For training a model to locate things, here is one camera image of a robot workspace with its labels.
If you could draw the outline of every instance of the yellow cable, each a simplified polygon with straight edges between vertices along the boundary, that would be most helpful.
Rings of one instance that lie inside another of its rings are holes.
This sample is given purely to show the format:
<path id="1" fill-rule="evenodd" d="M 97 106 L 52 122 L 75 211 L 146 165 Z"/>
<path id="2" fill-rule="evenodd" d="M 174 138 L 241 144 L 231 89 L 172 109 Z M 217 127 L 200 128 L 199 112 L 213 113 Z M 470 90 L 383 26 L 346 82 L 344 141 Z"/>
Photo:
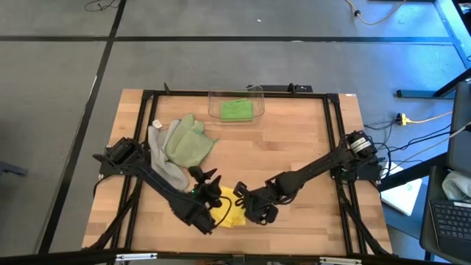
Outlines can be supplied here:
<path id="1" fill-rule="evenodd" d="M 423 120 L 423 121 L 411 121 L 410 119 L 408 119 L 407 122 L 410 122 L 410 123 L 424 123 L 424 122 L 427 122 L 427 121 L 433 121 L 434 119 L 438 119 L 438 118 L 441 118 L 443 116 L 446 116 L 446 115 L 450 115 L 451 113 L 453 113 L 453 111 L 450 111 L 450 112 L 447 112 L 447 113 L 443 113 L 442 115 L 438 115 L 436 117 L 433 117 L 433 118 L 430 118 L 430 119 L 426 119 L 426 120 Z"/>
<path id="2" fill-rule="evenodd" d="M 353 15 L 355 15 L 355 12 L 358 11 L 358 10 L 356 9 L 356 7 L 353 5 L 353 3 L 352 3 L 350 0 L 345 0 L 345 1 L 350 5 L 350 7 L 352 8 Z M 396 7 L 396 9 L 392 10 L 392 12 L 390 12 L 389 15 L 387 15 L 385 18 L 383 18 L 383 19 L 381 19 L 381 20 L 379 20 L 379 21 L 376 21 L 375 23 L 368 23 L 368 22 L 366 22 L 366 21 L 361 17 L 361 14 L 360 14 L 360 13 L 357 14 L 357 15 L 355 15 L 355 16 L 358 16 L 358 18 L 360 18 L 361 22 L 363 22 L 364 24 L 366 24 L 366 25 L 368 25 L 368 26 L 374 26 L 374 25 L 376 25 L 376 24 L 379 24 L 379 23 L 385 21 L 385 20 L 388 19 L 389 17 L 391 17 L 392 14 L 394 14 L 397 10 L 399 10 L 399 8 L 402 7 L 402 5 L 403 5 L 406 1 L 407 1 L 407 0 L 404 0 L 402 3 L 400 3 L 400 5 L 398 5 L 398 6 Z"/>

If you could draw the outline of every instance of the gray cloth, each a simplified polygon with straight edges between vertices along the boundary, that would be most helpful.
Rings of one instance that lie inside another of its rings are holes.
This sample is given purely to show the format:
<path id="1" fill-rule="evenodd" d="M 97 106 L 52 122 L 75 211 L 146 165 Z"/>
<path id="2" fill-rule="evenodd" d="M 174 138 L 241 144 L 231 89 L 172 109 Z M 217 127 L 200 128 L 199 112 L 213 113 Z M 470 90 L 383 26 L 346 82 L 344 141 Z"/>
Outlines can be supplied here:
<path id="1" fill-rule="evenodd" d="M 153 126 L 149 126 L 148 132 L 152 169 L 167 180 L 174 188 L 182 191 L 188 186 L 188 180 L 182 170 L 169 161 L 164 152 L 171 134 L 179 123 L 180 120 L 173 120 L 168 130 L 161 131 Z"/>
<path id="2" fill-rule="evenodd" d="M 450 172 L 442 183 L 443 192 L 450 200 L 471 202 L 471 177 L 461 172 Z"/>

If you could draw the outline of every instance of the wooden tabletop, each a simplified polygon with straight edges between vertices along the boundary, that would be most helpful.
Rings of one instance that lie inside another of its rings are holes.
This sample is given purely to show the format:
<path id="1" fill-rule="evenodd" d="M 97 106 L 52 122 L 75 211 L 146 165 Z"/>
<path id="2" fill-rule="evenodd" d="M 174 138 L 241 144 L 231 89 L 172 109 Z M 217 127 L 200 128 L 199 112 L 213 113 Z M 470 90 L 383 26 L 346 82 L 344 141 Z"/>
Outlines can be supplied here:
<path id="1" fill-rule="evenodd" d="M 123 90 L 111 132 L 110 143 L 132 137 L 142 90 Z M 346 132 L 361 130 L 355 95 L 341 94 Z M 149 117 L 149 107 L 144 121 Z M 156 118 L 167 127 L 172 119 L 193 113 L 205 122 L 205 134 L 219 138 L 201 167 L 217 168 L 221 185 L 234 188 L 238 181 L 248 189 L 259 188 L 264 180 L 282 171 L 297 170 L 329 152 L 325 114 L 320 99 L 265 98 L 265 113 L 258 124 L 218 125 L 208 115 L 204 96 L 159 96 Z M 145 126 L 141 139 L 144 138 Z M 96 192 L 83 247 L 94 243 L 116 215 L 123 176 L 103 181 Z M 290 205 L 279 205 L 276 221 L 267 226 L 248 222 L 243 227 L 218 227 L 203 235 L 181 222 L 165 201 L 148 185 L 142 189 L 132 248 L 134 250 L 247 253 L 286 255 L 345 255 L 335 184 L 324 173 L 305 184 Z M 361 217 L 381 246 L 391 252 L 380 197 L 368 182 L 356 182 Z M 124 244 L 125 227 L 119 245 Z M 354 224 L 350 220 L 353 248 L 358 252 Z"/>

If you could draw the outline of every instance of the clear plastic container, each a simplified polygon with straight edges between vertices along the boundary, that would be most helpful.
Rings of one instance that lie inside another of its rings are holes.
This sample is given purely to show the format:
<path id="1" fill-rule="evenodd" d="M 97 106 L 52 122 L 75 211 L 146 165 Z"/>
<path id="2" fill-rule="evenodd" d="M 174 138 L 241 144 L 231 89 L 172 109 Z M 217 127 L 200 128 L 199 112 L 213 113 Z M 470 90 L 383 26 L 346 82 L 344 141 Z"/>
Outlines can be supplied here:
<path id="1" fill-rule="evenodd" d="M 253 85 L 245 91 L 208 92 L 208 114 L 217 124 L 237 125 L 256 124 L 265 113 L 263 89 Z"/>

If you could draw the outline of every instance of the green towel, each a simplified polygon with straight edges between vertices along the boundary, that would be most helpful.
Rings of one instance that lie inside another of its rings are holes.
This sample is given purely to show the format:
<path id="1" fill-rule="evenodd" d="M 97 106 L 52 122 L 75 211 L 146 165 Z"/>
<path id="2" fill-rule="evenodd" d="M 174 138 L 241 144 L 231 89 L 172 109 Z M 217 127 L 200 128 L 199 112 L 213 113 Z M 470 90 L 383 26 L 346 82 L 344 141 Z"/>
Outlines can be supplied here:
<path id="1" fill-rule="evenodd" d="M 167 157 L 178 166 L 198 166 L 212 150 L 216 141 L 203 134 L 205 124 L 185 116 L 170 136 L 165 148 Z"/>
<path id="2" fill-rule="evenodd" d="M 222 121 L 251 121 L 253 119 L 253 104 L 248 99 L 237 99 L 222 102 Z"/>

